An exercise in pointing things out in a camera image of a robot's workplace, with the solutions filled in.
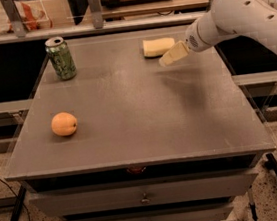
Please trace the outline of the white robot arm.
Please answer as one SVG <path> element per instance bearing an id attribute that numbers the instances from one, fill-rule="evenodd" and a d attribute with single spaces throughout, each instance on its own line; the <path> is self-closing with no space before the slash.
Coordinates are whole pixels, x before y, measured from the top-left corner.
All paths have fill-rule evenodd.
<path id="1" fill-rule="evenodd" d="M 160 59 L 167 67 L 190 52 L 201 52 L 235 37 L 247 37 L 277 54 L 277 0 L 213 0 Z"/>

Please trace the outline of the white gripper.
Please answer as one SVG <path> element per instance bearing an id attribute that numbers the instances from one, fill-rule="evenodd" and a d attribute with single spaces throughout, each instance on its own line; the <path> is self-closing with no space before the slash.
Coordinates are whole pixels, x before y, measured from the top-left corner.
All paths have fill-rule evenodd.
<path id="1" fill-rule="evenodd" d="M 195 20 L 185 31 L 185 42 L 178 41 L 160 59 L 159 64 L 167 67 L 177 60 L 185 58 L 190 50 L 201 52 L 215 46 L 218 40 L 216 24 L 210 14 Z"/>

